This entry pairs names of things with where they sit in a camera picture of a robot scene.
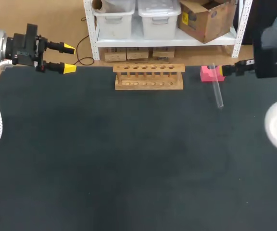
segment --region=pink block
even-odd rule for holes
[[[217,73],[217,79],[218,81],[224,81],[225,80],[225,76],[221,75],[220,73],[220,66],[218,66],[215,69],[216,73]],[[201,81],[202,82],[213,82],[214,80],[214,74],[213,71],[208,69],[207,66],[201,66]]]

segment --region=white metal shelf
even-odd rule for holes
[[[237,33],[233,27],[230,32],[208,43],[201,43],[179,28],[173,40],[145,40],[143,24],[140,17],[132,19],[132,36],[130,39],[104,39],[99,31],[96,41],[97,47],[181,47],[181,46],[212,46],[212,45],[234,45]]]
[[[237,32],[231,27],[230,32],[226,35],[203,44],[180,29],[176,29],[176,36],[173,40],[145,40],[142,23],[140,18],[137,17],[134,17],[132,20],[132,36],[130,39],[104,39],[101,36],[101,30],[99,30],[98,27],[95,28],[95,19],[91,9],[92,0],[83,0],[93,58],[95,60],[100,59],[99,48],[101,47],[178,47],[212,45],[234,45],[232,57],[237,58],[241,49],[241,43],[252,5],[252,0],[239,1],[239,27]]]

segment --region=cardboard box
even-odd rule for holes
[[[127,59],[148,59],[148,47],[130,47],[127,48]]]
[[[108,48],[104,53],[106,62],[126,61],[126,48]]]
[[[175,47],[154,47],[152,52],[153,57],[173,58],[174,55]]]
[[[202,43],[230,31],[236,0],[180,0],[178,27]]]

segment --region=black table mat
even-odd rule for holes
[[[0,77],[0,231],[277,231],[277,78],[115,91],[111,68]]]

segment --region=white plastic storage bin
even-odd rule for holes
[[[129,39],[135,0],[110,0],[109,3],[117,6],[115,10],[119,9],[120,12],[98,13],[93,9],[101,37],[104,39]]]
[[[174,39],[181,14],[178,0],[138,0],[138,6],[145,39]]]

